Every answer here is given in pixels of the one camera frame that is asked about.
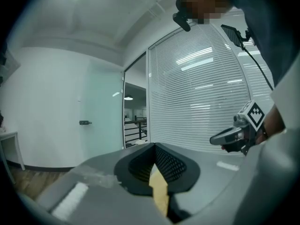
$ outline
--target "dark blue shirt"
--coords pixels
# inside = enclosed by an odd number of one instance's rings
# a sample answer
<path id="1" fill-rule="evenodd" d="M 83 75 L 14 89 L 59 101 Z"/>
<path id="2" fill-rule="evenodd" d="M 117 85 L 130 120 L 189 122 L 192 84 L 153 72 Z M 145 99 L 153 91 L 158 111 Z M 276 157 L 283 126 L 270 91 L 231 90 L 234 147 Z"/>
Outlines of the dark blue shirt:
<path id="1" fill-rule="evenodd" d="M 276 86 L 300 50 L 300 0 L 230 0 L 243 10 L 252 39 Z"/>

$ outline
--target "door handle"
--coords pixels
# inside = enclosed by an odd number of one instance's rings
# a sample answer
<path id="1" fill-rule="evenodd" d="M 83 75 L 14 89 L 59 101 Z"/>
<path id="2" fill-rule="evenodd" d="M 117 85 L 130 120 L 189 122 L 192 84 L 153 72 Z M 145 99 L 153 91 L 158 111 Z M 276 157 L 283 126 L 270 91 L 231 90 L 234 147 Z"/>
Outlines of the door handle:
<path id="1" fill-rule="evenodd" d="M 81 120 L 81 121 L 79 121 L 79 125 L 89 125 L 89 124 L 92 124 L 92 122 L 87 121 L 87 120 Z"/>

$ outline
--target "wooden floor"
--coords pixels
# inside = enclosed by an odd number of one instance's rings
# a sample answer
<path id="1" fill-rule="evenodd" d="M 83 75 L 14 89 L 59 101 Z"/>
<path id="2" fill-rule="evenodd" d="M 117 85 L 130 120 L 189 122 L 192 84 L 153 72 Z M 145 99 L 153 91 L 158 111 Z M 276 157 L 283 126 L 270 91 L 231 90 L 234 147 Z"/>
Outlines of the wooden floor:
<path id="1" fill-rule="evenodd" d="M 35 200 L 46 187 L 53 184 L 65 172 L 37 172 L 23 171 L 21 168 L 10 166 L 10 171 L 15 179 L 15 188 L 18 192 L 26 194 Z"/>

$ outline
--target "person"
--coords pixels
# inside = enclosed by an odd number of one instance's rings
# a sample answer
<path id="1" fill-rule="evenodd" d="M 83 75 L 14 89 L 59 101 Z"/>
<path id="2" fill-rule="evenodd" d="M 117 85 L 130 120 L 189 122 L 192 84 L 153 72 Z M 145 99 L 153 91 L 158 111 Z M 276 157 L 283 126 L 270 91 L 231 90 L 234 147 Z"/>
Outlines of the person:
<path id="1" fill-rule="evenodd" d="M 275 87 L 300 51 L 297 20 L 298 0 L 181 0 L 191 19 L 220 18 L 233 6 L 243 10 L 250 35 L 272 73 Z M 285 125 L 274 105 L 264 120 L 265 132 L 259 130 L 256 144 L 283 131 Z"/>

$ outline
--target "black mesh texture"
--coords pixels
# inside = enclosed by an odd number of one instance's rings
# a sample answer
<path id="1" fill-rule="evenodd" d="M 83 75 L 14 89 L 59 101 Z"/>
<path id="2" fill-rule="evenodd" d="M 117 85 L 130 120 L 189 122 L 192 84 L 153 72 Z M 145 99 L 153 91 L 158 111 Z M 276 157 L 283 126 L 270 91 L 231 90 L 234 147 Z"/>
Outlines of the black mesh texture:
<path id="1" fill-rule="evenodd" d="M 186 171 L 187 166 L 168 152 L 155 147 L 155 164 L 167 183 L 177 180 Z"/>
<path id="2" fill-rule="evenodd" d="M 130 161 L 129 172 L 138 180 L 149 183 L 151 170 L 155 162 L 154 147 Z"/>

